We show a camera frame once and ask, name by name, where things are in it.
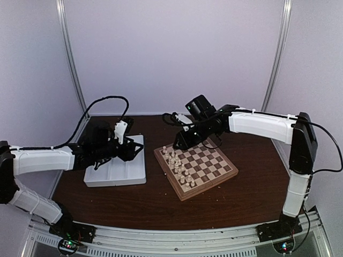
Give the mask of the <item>wooden chess board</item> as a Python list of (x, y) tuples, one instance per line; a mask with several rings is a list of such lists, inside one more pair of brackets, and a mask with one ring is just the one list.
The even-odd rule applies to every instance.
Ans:
[[(211, 139), (206, 139), (188, 150), (174, 149), (172, 144), (166, 145), (166, 147), (169, 156), (171, 156), (172, 150), (175, 151), (175, 156), (178, 156), (185, 165), (185, 170), (188, 170), (191, 181), (195, 182), (195, 186), (191, 187), (191, 181), (187, 182), (185, 171), (182, 171), (185, 183), (181, 184), (180, 179), (177, 179), (177, 174), (174, 173), (174, 168), (168, 164), (168, 159), (164, 158), (162, 147), (154, 150), (155, 158), (181, 201), (197, 196), (238, 174), (238, 168)], [(190, 184), (189, 190), (185, 189), (186, 183)]]

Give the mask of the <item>white plastic divided tray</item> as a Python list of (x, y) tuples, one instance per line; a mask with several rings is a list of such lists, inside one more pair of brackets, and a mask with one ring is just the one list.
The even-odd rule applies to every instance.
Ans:
[[(142, 135), (125, 136), (135, 142), (144, 144)], [(88, 187), (126, 186), (146, 183), (144, 150), (134, 160), (122, 161), (120, 158), (99, 158), (99, 149), (108, 141), (116, 140), (110, 137), (103, 142), (93, 145), (94, 164), (86, 168), (84, 183)]]

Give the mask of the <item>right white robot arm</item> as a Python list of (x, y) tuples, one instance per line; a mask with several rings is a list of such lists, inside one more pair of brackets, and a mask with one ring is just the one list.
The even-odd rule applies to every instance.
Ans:
[(290, 145), (290, 181), (282, 209), (284, 217), (275, 224), (279, 236), (288, 235), (295, 228), (310, 185), (318, 147), (310, 117), (302, 112), (294, 115), (266, 114), (256, 110), (225, 104), (216, 109), (204, 95), (199, 95), (186, 104), (192, 116), (176, 112), (171, 120), (182, 127), (176, 135), (173, 147), (188, 150), (205, 141), (211, 135), (244, 133), (273, 139)]

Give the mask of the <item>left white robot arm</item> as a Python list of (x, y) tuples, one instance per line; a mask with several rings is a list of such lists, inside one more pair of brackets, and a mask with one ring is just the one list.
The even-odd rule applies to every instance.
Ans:
[(123, 120), (114, 128), (100, 122), (87, 131), (82, 143), (58, 147), (18, 147), (1, 141), (1, 203), (37, 215), (55, 225), (64, 237), (73, 237), (77, 226), (69, 211), (27, 188), (18, 176), (85, 170), (84, 183), (88, 187), (144, 184), (144, 137), (127, 135), (130, 126), (130, 121)]

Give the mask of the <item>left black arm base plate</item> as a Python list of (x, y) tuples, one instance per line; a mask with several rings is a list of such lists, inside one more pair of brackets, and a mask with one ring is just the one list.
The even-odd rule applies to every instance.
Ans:
[(92, 225), (76, 223), (72, 218), (62, 217), (57, 223), (46, 222), (49, 232), (76, 243), (92, 243), (96, 228)]

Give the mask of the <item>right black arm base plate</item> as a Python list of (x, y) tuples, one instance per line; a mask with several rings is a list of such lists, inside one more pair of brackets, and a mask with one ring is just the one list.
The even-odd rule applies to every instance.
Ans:
[(259, 241), (265, 242), (285, 237), (291, 237), (295, 233), (303, 231), (298, 219), (294, 221), (282, 221), (264, 223), (256, 227)]

